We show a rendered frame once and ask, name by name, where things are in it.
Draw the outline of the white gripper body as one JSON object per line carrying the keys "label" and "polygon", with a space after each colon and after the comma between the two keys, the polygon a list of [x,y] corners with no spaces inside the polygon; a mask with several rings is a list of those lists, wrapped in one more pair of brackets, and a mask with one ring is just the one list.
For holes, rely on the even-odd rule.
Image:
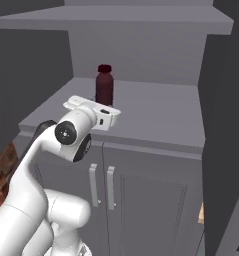
{"label": "white gripper body", "polygon": [[70,111],[84,111],[91,118],[93,127],[112,127],[121,114],[118,109],[76,95],[71,96],[63,106]]}

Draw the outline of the dark grey cabinet side panel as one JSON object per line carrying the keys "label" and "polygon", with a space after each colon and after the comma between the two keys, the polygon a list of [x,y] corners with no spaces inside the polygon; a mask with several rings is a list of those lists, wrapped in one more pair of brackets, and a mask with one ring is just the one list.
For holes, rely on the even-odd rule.
{"label": "dark grey cabinet side panel", "polygon": [[18,123],[72,77],[66,31],[0,29],[0,153]]}

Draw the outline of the grey cabinet shelf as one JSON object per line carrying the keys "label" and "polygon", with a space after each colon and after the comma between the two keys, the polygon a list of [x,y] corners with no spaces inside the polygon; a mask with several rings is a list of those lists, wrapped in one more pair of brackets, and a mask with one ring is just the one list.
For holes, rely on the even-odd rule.
{"label": "grey cabinet shelf", "polygon": [[230,34],[233,20],[213,6],[59,6],[0,16],[0,29],[67,30],[76,22],[151,22]]}

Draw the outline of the dark red juice bottle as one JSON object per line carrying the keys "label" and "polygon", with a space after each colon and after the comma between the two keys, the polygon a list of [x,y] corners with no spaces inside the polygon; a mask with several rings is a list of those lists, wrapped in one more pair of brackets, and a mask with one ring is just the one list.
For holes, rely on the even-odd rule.
{"label": "dark red juice bottle", "polygon": [[98,66],[95,101],[107,106],[113,105],[114,78],[111,72],[112,67],[108,64]]}

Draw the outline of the dark grey open cabinet door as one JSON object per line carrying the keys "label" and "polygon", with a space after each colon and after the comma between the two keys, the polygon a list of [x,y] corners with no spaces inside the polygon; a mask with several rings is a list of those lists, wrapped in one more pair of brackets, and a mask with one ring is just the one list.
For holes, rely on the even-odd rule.
{"label": "dark grey open cabinet door", "polygon": [[233,19],[229,35],[209,35],[198,83],[205,256],[235,256],[239,246],[239,0],[214,0]]}

